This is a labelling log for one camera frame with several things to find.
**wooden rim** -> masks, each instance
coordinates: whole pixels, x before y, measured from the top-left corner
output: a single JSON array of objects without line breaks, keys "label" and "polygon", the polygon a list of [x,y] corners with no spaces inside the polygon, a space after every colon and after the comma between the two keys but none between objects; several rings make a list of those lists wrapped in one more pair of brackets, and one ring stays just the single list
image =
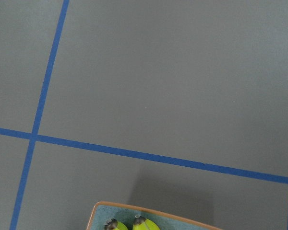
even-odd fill
[{"label": "wooden rim", "polygon": [[89,222],[87,224],[86,230],[90,230],[91,229],[92,222],[93,222],[93,219],[94,219],[94,215],[95,215],[96,209],[97,209],[97,207],[99,205],[123,207],[123,208],[128,208],[128,209],[133,209],[133,210],[138,210],[138,211],[143,211],[143,212],[148,212],[148,213],[151,213],[151,214],[156,214],[156,215],[159,215],[159,216],[163,216],[163,217],[179,220],[179,221],[182,221],[182,222],[186,222],[186,223],[189,223],[189,224],[193,224],[193,225],[196,225],[196,226],[199,226],[199,227],[207,228],[209,230],[221,230],[221,229],[213,227],[211,225],[203,224],[201,222],[198,222],[198,221],[195,221],[195,220],[191,220],[191,219],[186,219],[186,218],[183,218],[183,217],[178,217],[178,216],[175,216],[175,215],[172,215],[172,214],[168,214],[168,213],[165,213],[165,212],[160,212],[160,211],[148,209],[148,208],[145,208],[145,207],[138,207],[138,206],[133,206],[133,205],[113,203],[113,202],[109,202],[109,201],[100,201],[100,202],[98,202],[98,203],[96,203],[94,205],[94,208],[93,208],[90,220],[89,220]]}]

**banana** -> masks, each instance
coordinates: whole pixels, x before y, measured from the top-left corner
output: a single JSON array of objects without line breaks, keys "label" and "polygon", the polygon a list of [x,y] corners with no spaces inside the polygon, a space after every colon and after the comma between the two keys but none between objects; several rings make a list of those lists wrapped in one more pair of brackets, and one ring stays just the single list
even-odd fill
[{"label": "banana", "polygon": [[151,220],[136,215],[133,221],[132,230],[160,230],[160,228]]},{"label": "banana", "polygon": [[117,219],[109,219],[105,224],[105,230],[128,230],[128,228]]}]

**tray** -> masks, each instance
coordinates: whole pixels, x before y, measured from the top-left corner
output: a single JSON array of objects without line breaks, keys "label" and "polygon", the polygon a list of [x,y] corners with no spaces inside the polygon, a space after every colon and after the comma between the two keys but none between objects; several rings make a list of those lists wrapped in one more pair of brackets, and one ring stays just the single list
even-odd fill
[{"label": "tray", "polygon": [[141,215],[155,222],[161,230],[221,230],[194,220],[174,216],[168,213],[107,201],[95,204],[86,230],[104,230],[106,220],[114,218],[132,230],[135,215]]}]

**floor tile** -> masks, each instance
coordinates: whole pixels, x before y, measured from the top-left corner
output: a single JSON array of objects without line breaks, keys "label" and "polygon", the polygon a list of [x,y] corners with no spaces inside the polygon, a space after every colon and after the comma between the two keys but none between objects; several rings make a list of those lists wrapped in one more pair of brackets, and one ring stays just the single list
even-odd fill
[{"label": "floor tile", "polygon": [[61,1],[0,1],[0,127],[31,132]]},{"label": "floor tile", "polygon": [[288,176],[288,3],[71,2],[40,134]]},{"label": "floor tile", "polygon": [[0,229],[9,229],[28,140],[0,136]]},{"label": "floor tile", "polygon": [[287,225],[286,184],[38,142],[18,229],[85,229],[94,204],[102,200],[227,230]]}]

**yellow banana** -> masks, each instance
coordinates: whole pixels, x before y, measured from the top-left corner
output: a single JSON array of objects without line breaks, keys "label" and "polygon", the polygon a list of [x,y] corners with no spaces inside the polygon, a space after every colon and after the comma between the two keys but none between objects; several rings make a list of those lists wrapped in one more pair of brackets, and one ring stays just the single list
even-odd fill
[{"label": "yellow banana", "polygon": [[105,224],[105,230],[128,230],[127,227],[117,219],[110,219]]},{"label": "yellow banana", "polygon": [[151,220],[136,215],[133,221],[132,230],[160,230],[160,228]]}]

